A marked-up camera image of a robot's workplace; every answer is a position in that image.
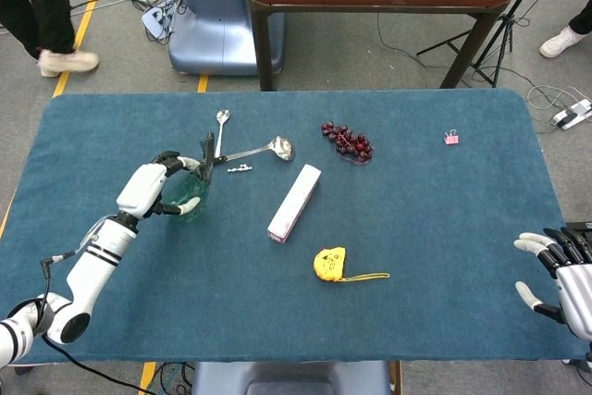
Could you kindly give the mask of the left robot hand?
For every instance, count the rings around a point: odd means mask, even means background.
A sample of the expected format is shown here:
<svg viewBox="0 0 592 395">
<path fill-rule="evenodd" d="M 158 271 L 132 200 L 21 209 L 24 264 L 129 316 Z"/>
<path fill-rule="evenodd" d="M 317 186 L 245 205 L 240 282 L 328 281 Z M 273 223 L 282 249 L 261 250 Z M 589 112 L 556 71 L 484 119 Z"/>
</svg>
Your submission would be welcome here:
<svg viewBox="0 0 592 395">
<path fill-rule="evenodd" d="M 129 178 L 116 199 L 115 219 L 122 225 L 135 230 L 139 221 L 149 218 L 152 214 L 169 216 L 189 214 L 201 203 L 200 195 L 191 197 L 182 204 L 168 204 L 162 202 L 162 190 L 168 179 L 177 172 L 187 170 L 199 176 L 205 166 L 204 161 L 183 156 L 179 152 L 162 152 L 151 162 L 141 165 Z"/>
</svg>

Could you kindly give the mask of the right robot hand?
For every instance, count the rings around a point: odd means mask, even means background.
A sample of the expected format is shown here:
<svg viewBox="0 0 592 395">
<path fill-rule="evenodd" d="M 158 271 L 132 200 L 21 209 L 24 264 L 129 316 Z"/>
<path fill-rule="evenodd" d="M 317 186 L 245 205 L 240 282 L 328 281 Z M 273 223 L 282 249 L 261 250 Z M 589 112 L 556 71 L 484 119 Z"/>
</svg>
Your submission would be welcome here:
<svg viewBox="0 0 592 395">
<path fill-rule="evenodd" d="M 576 231 L 544 228 L 541 234 L 523 232 L 513 242 L 533 254 L 547 269 L 560 304 L 540 300 L 522 281 L 514 284 L 523 302 L 535 313 L 567 326 L 579 339 L 591 341 L 591 243 Z"/>
</svg>

